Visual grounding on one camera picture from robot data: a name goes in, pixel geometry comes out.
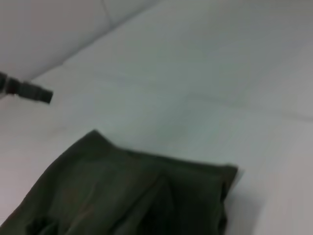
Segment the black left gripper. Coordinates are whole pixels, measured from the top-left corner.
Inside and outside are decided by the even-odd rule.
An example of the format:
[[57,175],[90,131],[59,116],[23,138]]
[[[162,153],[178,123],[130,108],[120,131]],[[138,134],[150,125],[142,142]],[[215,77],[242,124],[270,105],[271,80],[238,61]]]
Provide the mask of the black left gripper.
[[0,72],[0,94],[19,95],[23,98],[47,104],[51,103],[53,97],[53,91],[35,84],[23,83],[3,72]]

